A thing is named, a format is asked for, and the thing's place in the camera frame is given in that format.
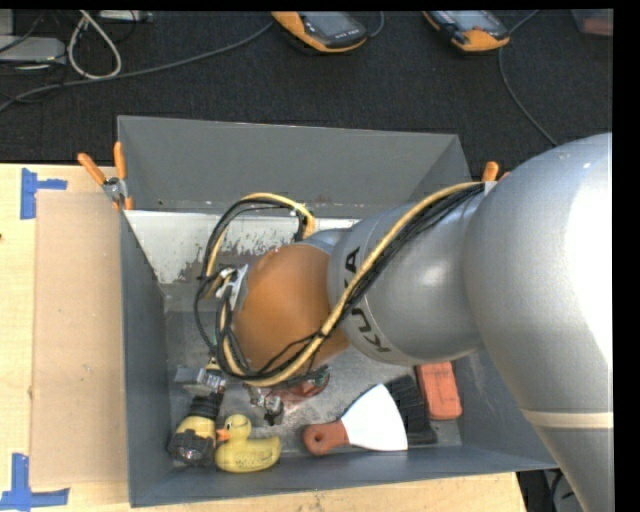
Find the brush handle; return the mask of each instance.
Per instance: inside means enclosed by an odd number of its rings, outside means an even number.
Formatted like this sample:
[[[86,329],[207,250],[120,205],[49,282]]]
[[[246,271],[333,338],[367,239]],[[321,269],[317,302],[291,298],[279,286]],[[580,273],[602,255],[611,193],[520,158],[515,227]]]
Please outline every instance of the brush handle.
[[[302,441],[313,455],[326,455],[334,448],[350,446],[349,436],[342,420],[309,425],[302,433]]]

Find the rubber duck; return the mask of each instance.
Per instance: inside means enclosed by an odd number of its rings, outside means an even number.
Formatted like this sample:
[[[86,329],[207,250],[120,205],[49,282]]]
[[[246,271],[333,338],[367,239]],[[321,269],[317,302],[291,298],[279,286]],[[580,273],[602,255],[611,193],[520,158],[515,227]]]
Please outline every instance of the rubber duck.
[[[278,436],[249,439],[251,421],[242,414],[233,414],[216,430],[218,447],[215,463],[231,473],[249,473],[273,466],[280,458],[282,446]]]

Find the black floor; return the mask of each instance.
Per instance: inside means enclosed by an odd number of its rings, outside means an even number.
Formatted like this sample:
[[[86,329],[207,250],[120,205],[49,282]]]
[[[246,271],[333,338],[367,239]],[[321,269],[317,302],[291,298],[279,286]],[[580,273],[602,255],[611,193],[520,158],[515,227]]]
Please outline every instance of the black floor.
[[[17,35],[41,13],[14,12]],[[97,18],[122,40],[122,76],[221,49],[272,23],[268,12],[153,12],[153,22],[137,25]],[[508,28],[532,12],[494,11]],[[379,27],[379,12],[352,14],[371,31]],[[67,42],[79,19],[78,11],[49,11],[33,35]],[[135,114],[455,133],[474,175],[488,160],[510,170],[554,144],[612,130],[612,43],[580,32],[569,10],[542,10],[512,34],[504,76],[549,137],[510,96],[495,54],[458,55],[420,11],[385,12],[382,31],[349,55],[306,55],[272,25],[249,44],[191,64],[31,96],[25,93],[81,77],[68,66],[24,72],[5,64],[0,160],[75,162],[84,151],[111,163],[116,118]],[[74,54],[86,72],[112,69],[113,56],[93,30]]]

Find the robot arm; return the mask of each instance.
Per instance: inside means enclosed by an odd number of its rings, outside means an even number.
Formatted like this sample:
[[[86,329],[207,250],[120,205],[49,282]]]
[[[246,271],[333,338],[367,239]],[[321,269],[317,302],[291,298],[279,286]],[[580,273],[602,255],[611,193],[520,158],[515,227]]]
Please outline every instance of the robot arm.
[[[611,143],[602,134],[566,144],[491,189],[444,189],[332,233],[330,243],[307,232],[239,284],[243,299],[223,364],[250,384],[272,386],[347,344],[405,366],[485,347],[583,508],[606,510],[613,496]],[[285,297],[290,303],[276,308]],[[227,327],[230,312],[223,310]],[[261,337],[271,324],[277,336]],[[224,348],[230,331],[218,332]],[[269,354],[282,357],[267,361]]]

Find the duck beak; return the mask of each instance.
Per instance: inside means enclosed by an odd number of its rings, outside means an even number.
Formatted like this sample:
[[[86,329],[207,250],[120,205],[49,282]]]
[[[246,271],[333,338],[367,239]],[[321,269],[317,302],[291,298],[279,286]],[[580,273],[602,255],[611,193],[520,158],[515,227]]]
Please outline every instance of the duck beak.
[[[216,437],[217,440],[222,442],[222,441],[228,441],[229,440],[229,431],[226,428],[221,428],[216,430]]]

